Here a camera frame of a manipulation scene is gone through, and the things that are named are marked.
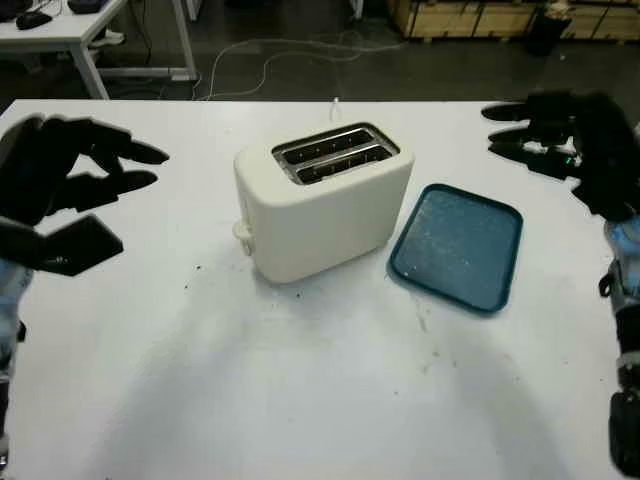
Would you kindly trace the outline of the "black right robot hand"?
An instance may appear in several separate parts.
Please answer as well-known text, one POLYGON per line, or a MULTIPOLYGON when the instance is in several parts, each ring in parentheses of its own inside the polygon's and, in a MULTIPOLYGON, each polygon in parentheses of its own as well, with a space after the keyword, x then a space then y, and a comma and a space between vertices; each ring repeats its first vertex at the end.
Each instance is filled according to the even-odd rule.
POLYGON ((527 123, 490 134, 490 152, 537 174, 575 179, 572 194, 609 222, 639 215, 639 140, 608 95, 540 92, 486 106, 481 114, 527 123))

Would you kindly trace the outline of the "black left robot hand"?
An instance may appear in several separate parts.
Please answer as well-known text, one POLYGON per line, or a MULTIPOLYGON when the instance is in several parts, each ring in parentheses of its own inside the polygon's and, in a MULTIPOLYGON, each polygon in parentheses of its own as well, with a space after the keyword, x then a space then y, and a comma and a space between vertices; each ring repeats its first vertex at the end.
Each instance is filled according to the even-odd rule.
POLYGON ((59 210, 90 210, 157 180, 121 162, 161 165, 169 155, 90 117, 33 115, 1 136, 1 215, 35 226, 59 210))

